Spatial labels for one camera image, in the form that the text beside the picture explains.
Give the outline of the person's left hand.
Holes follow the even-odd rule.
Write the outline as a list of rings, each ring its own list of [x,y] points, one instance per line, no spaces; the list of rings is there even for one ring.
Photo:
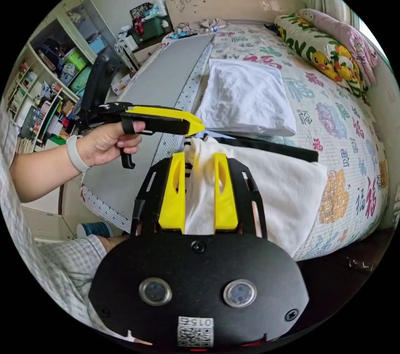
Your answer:
[[[126,134],[121,122],[101,125],[76,140],[76,148],[83,163],[89,167],[100,166],[120,157],[121,153],[136,154],[142,141],[140,132],[145,123],[133,121],[134,133]]]

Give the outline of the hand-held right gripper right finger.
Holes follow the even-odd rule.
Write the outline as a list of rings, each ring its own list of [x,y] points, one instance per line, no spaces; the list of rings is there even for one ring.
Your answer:
[[[228,158],[224,153],[214,154],[214,171],[214,231],[232,232],[238,226],[238,216]]]

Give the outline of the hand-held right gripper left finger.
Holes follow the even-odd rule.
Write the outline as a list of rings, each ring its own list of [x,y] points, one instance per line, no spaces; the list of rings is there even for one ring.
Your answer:
[[[185,230],[185,154],[170,158],[158,223],[164,230]]]

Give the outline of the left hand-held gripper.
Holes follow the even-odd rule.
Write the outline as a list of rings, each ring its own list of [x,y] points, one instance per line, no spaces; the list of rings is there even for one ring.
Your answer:
[[[89,109],[81,106],[77,122],[80,131],[91,130],[78,145],[86,149],[82,160],[88,167],[121,158],[124,168],[133,169],[132,154],[137,151],[141,135],[192,136],[205,131],[203,122],[190,112],[128,102],[111,102]]]

